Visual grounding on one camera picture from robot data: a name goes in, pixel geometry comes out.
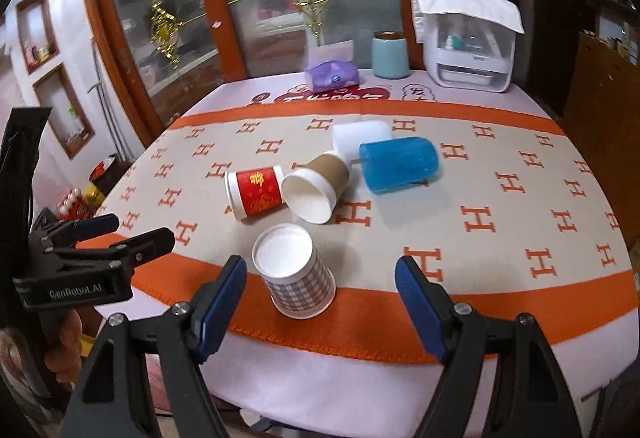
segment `screw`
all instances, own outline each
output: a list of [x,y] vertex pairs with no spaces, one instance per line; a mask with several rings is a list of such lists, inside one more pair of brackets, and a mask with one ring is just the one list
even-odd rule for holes
[[107,322],[109,323],[109,326],[119,326],[124,322],[124,314],[114,313],[109,317]]
[[523,326],[529,326],[536,322],[536,320],[533,318],[533,315],[523,313],[522,315],[518,315],[518,322]]
[[467,303],[455,303],[453,309],[458,315],[469,315],[474,309]]
[[171,312],[174,315],[184,315],[189,311],[189,308],[190,308],[189,303],[180,301],[179,303],[176,303],[173,306],[171,306]]

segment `red paper cup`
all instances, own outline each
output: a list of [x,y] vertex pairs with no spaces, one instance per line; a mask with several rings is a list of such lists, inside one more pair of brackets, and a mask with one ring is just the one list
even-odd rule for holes
[[226,171],[225,187],[236,220],[244,220],[282,205],[279,165],[248,171]]

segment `finger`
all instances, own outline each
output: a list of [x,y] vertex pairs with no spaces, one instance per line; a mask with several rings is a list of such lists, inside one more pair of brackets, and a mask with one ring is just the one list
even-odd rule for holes
[[74,349],[59,345],[44,356],[44,365],[53,373],[60,373],[74,367],[80,360],[78,347]]
[[71,310],[65,317],[62,326],[58,331],[60,342],[65,348],[75,348],[76,342],[80,340],[82,334],[82,320],[78,312]]
[[66,384],[68,382],[77,382],[78,376],[80,376],[80,370],[82,369],[82,360],[78,358],[78,361],[74,363],[70,368],[65,371],[60,371],[56,375],[56,380],[60,384]]

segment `orange fabric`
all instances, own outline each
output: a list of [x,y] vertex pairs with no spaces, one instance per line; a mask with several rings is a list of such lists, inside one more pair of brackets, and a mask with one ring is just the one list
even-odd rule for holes
[[[123,239],[117,234],[107,234],[79,246],[97,248]],[[132,285],[171,305],[191,299],[198,287],[213,280],[220,269],[203,261],[170,254],[138,267]],[[512,319],[518,313],[531,312],[551,344],[591,332],[638,306],[631,270],[542,290],[455,295],[453,299],[470,303],[485,316]],[[376,327],[385,331],[374,330],[368,323],[370,320],[377,320]],[[359,328],[359,331],[345,332],[342,328]],[[339,288],[325,313],[306,321],[296,321],[274,310],[260,277],[249,274],[230,330],[327,355],[402,364],[434,362],[433,357],[423,351],[399,295],[393,292]],[[374,354],[366,350],[379,352]]]
[[452,118],[472,120],[487,124],[499,124],[531,131],[564,135],[562,129],[550,118],[534,116],[513,111],[495,110],[468,104],[449,104],[446,102],[403,102],[402,100],[300,100],[298,102],[275,102],[273,104],[252,104],[234,110],[208,111],[183,116],[172,123],[168,129],[180,129],[185,126],[205,126],[233,122],[248,118],[277,118],[282,116],[300,116],[304,114],[393,114],[396,116],[431,118]]

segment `paper cup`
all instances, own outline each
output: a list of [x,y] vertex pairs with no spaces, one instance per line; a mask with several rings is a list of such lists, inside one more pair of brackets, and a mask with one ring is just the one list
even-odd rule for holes
[[334,300],[334,274],[322,264],[311,236],[299,225],[265,230],[254,243],[252,258],[274,306],[287,317],[315,317]]
[[284,177],[282,198],[298,217],[324,224],[331,219],[350,175],[351,162],[338,152],[327,151]]
[[391,126],[382,120],[366,120],[350,124],[331,126],[331,138],[334,150],[343,154],[349,161],[359,158],[360,144],[371,144],[391,140]]
[[244,220],[282,205],[279,165],[247,171],[226,171],[225,187],[236,220]]

